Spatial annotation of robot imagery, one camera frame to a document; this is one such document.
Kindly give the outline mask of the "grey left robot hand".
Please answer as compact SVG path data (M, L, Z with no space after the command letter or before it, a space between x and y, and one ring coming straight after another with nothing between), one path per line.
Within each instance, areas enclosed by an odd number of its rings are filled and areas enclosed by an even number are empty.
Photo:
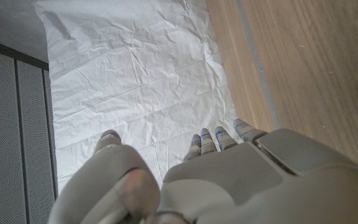
M289 129L237 119L193 136L158 184L113 130L58 196L50 223L358 223L358 165Z

